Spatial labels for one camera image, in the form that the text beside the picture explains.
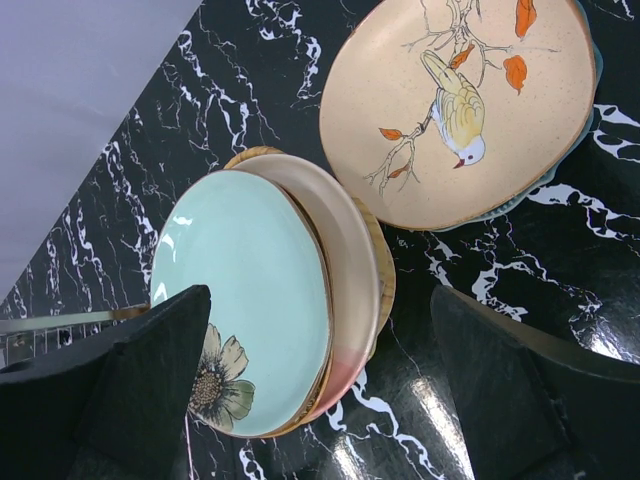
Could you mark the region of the mint green flower plate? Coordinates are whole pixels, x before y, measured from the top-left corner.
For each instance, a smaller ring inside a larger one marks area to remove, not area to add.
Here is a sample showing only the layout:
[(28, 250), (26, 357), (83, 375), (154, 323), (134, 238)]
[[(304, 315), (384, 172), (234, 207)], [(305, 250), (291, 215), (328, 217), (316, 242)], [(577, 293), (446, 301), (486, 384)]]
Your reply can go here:
[(150, 299), (205, 285), (211, 307), (190, 412), (235, 437), (304, 417), (329, 364), (330, 287), (320, 245), (274, 182), (220, 170), (177, 201), (154, 252)]

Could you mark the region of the peach bird plate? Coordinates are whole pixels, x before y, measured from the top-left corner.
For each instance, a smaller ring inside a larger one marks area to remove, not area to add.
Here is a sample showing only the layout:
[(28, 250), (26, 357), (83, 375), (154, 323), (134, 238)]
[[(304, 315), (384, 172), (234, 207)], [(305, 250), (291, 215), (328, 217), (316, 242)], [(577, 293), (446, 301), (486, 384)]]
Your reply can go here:
[(330, 68), (320, 136), (381, 221), (442, 230), (551, 172), (584, 138), (596, 85), (576, 1), (383, 1)]

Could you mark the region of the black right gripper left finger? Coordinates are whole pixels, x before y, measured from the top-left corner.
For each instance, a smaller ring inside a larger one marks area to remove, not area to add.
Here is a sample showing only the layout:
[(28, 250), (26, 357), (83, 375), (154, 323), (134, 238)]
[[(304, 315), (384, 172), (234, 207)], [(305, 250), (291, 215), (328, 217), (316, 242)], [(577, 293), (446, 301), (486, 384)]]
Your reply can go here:
[(184, 416), (211, 308), (191, 286), (1, 370), (4, 479), (185, 479)]

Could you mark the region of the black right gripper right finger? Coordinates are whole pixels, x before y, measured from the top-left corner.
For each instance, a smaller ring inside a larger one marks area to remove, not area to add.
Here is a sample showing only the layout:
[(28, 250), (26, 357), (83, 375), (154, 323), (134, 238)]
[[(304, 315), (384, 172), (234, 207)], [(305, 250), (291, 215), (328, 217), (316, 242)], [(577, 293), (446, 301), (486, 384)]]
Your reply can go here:
[(438, 286), (430, 312), (478, 479), (636, 479), (639, 367)]

